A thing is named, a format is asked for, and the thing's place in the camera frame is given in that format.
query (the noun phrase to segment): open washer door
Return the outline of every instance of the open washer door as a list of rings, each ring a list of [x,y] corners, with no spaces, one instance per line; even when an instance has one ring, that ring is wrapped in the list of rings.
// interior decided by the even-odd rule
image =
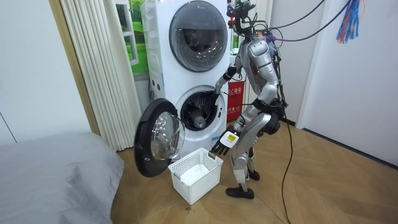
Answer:
[[[180,154],[185,127],[174,105],[166,99],[154,100],[142,114],[134,139],[134,160],[145,177],[155,177]]]
[[[180,65],[191,72],[208,71],[224,56],[228,42],[226,21],[211,3],[190,1],[175,13],[169,41]]]

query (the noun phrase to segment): gray bedsheet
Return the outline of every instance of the gray bedsheet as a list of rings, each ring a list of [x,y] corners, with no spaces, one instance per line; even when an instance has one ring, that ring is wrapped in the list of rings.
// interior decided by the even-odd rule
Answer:
[[[0,223],[112,223],[123,160],[97,135],[0,147]]]

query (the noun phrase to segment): plastic basket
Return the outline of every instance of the plastic basket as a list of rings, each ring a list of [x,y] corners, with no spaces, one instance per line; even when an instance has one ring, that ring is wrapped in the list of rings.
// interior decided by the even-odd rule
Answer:
[[[203,164],[209,170],[209,173],[192,185],[182,182],[181,175],[198,164]],[[169,165],[173,187],[190,205],[193,205],[220,182],[222,165],[222,159],[204,148],[191,152],[177,162]]]

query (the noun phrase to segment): silver robot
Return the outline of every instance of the silver robot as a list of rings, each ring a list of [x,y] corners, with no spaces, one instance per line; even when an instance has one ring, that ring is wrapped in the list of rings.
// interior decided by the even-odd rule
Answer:
[[[231,163],[239,187],[227,188],[226,194],[237,198],[254,198],[254,192],[248,188],[246,180],[259,180],[260,175],[254,167],[253,146],[264,134],[274,134],[279,129],[279,120],[284,115],[283,104],[278,98],[279,79],[270,55],[270,47],[264,39],[259,39],[253,26],[242,28],[241,19],[248,16],[248,11],[254,8],[249,1],[238,4],[236,8],[228,5],[228,15],[234,16],[235,32],[245,36],[241,43],[234,64],[231,64],[223,76],[217,81],[213,99],[221,93],[221,87],[230,81],[243,68],[257,98],[239,116],[233,126],[229,126],[220,136],[227,133],[239,136],[233,146]],[[229,147],[218,140],[211,149],[212,152],[224,154]]]

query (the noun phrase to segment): wooden floor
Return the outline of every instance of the wooden floor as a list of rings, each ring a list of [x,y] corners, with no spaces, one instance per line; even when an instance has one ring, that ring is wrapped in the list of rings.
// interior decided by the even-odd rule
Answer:
[[[398,172],[292,128],[294,158],[285,181],[293,224],[398,223]],[[135,168],[131,149],[120,152],[124,174],[111,217],[118,223],[287,223],[280,184],[290,152],[285,123],[256,145],[261,180],[249,181],[254,200],[225,195],[236,186],[228,158],[220,184],[192,206],[174,191],[170,173],[148,179]]]

